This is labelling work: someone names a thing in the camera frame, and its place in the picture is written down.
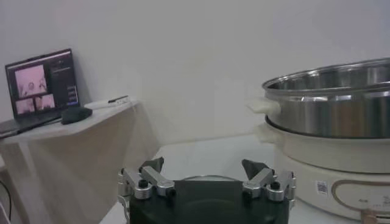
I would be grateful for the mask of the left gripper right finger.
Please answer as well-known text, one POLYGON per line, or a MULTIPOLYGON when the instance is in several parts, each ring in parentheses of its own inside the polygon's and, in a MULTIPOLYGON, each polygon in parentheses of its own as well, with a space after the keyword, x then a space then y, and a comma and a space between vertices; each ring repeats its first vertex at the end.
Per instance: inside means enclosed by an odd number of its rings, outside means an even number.
POLYGON ((248 177, 242 183, 246 201, 265 196, 270 201, 295 201, 296 177, 292 171, 276 173, 265 163, 243 159, 241 165, 248 177))

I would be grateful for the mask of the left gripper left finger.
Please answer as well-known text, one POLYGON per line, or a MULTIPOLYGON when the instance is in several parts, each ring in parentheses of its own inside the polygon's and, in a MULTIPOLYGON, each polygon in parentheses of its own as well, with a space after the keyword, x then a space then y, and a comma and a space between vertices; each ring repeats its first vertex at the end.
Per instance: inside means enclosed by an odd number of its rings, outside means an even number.
POLYGON ((122 168, 118 172, 118 199, 128 200, 132 195, 137 200, 148 200, 153 189, 157 195, 172 198, 176 195, 175 182, 160 174, 164 158, 145 161, 137 170, 122 168))

